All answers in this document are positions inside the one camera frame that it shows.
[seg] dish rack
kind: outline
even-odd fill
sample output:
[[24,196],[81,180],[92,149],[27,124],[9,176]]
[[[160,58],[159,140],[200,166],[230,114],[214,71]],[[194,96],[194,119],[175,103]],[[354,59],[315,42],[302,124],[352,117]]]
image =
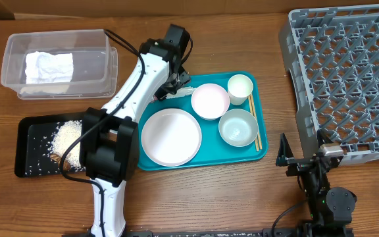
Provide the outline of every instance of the dish rack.
[[279,41],[304,156],[321,128],[342,165],[379,159],[379,4],[293,10]]

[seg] cup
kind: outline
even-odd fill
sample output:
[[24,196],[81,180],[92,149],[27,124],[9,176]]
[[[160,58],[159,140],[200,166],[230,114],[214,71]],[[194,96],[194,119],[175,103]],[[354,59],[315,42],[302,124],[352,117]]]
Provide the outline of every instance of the cup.
[[237,74],[228,81],[228,95],[230,103],[241,105],[253,91],[254,85],[249,77]]

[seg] white cloth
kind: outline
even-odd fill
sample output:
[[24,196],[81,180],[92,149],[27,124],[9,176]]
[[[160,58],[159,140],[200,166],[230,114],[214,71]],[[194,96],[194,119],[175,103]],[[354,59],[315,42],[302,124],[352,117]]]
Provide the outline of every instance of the white cloth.
[[52,55],[36,51],[26,56],[26,84],[70,82],[73,72],[72,53]]

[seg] blue tray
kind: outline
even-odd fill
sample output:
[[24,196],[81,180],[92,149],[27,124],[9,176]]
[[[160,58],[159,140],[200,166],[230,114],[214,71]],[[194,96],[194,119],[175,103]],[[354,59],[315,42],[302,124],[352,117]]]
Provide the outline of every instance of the blue tray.
[[[145,122],[154,115],[157,111],[167,108],[177,108],[189,112],[197,122],[200,124],[201,133],[203,135],[203,141],[201,142],[200,150],[197,155],[186,164],[180,165],[179,167],[163,167],[154,163],[145,154],[143,147],[139,145],[139,162],[138,167],[145,171],[158,171],[166,169],[177,169],[177,168],[190,168],[190,167],[200,167],[205,165],[220,165],[226,163],[235,163],[241,161],[256,161],[265,156],[268,150],[268,141],[266,135],[266,129],[263,118],[263,111],[261,110],[260,97],[257,89],[257,82],[255,78],[248,72],[225,72],[218,74],[206,74],[191,76],[191,82],[187,86],[194,88],[199,87],[202,84],[214,83],[222,86],[225,90],[228,89],[228,81],[235,74],[244,74],[248,76],[254,85],[253,99],[255,104],[255,111],[257,112],[257,120],[260,130],[261,142],[263,144],[263,149],[260,151],[255,150],[254,142],[245,147],[233,147],[227,144],[218,132],[218,122],[219,118],[216,120],[204,120],[198,116],[191,106],[191,96],[187,95],[185,97],[179,97],[174,99],[165,99],[164,101],[156,101],[150,103],[145,109],[141,119],[139,121],[139,136],[141,137],[141,131],[143,130]],[[242,105],[230,105],[229,109],[245,109],[249,111],[248,100],[243,102]]]

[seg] wooden chopstick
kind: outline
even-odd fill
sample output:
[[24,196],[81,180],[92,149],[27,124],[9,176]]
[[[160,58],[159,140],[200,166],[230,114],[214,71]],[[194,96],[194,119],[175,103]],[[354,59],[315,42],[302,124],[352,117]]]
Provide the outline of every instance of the wooden chopstick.
[[[248,96],[248,104],[249,104],[249,112],[254,116],[255,120],[257,120],[257,113],[255,112],[255,105],[254,105],[254,98],[253,94]],[[257,151],[260,151],[263,149],[263,145],[261,144],[261,138],[259,134],[257,134],[257,137],[255,137],[255,149]]]

